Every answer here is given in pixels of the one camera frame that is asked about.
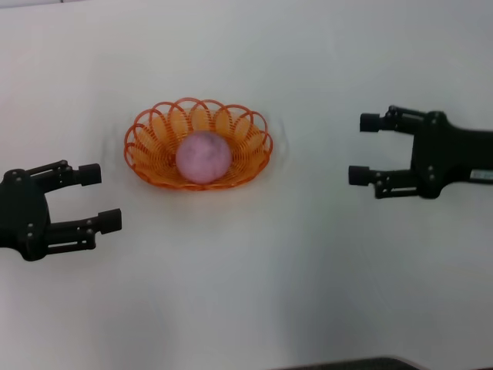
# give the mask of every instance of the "orange wire basket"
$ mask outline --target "orange wire basket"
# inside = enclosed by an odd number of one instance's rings
[[[175,161],[182,140],[200,130],[221,135],[233,154],[226,175],[205,185],[183,178]],[[272,149],[273,141],[261,114],[209,99],[158,103],[140,113],[125,135],[125,161],[129,167],[152,185],[176,190],[219,190],[247,183],[269,163]]]

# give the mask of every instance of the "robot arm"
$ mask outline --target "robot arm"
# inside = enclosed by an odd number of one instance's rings
[[[0,247],[16,249],[27,261],[47,254],[94,249],[95,234],[122,229],[120,209],[85,220],[52,224],[45,193],[101,182],[98,164],[71,168],[65,160],[32,170],[10,170],[0,183]]]
[[[414,136],[409,170],[376,171],[350,166],[349,184],[375,186],[375,197],[418,195],[434,199],[453,182],[493,183],[493,132],[459,129],[442,112],[391,106],[380,117],[362,114],[360,131],[393,130]]]

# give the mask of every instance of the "orange basket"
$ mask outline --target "orange basket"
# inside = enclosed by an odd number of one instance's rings
[[[206,185],[183,178],[175,161],[182,140],[199,130],[221,135],[233,154],[226,175]],[[229,189],[247,183],[269,163],[272,149],[273,141],[262,115],[244,106],[225,106],[209,99],[158,103],[140,113],[125,135],[125,161],[129,167],[152,185],[176,190]]]

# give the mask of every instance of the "ball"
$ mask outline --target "ball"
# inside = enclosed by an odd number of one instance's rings
[[[212,183],[223,177],[231,160],[231,149],[225,139],[208,131],[191,133],[176,151],[178,171],[197,184]]]

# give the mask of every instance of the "black robotic gripper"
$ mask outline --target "black robotic gripper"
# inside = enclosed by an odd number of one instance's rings
[[[0,247],[17,250],[27,261],[47,254],[94,249],[95,234],[122,229],[120,209],[85,220],[52,223],[45,194],[80,184],[101,183],[99,164],[71,168],[66,160],[32,170],[10,170],[0,183]]]

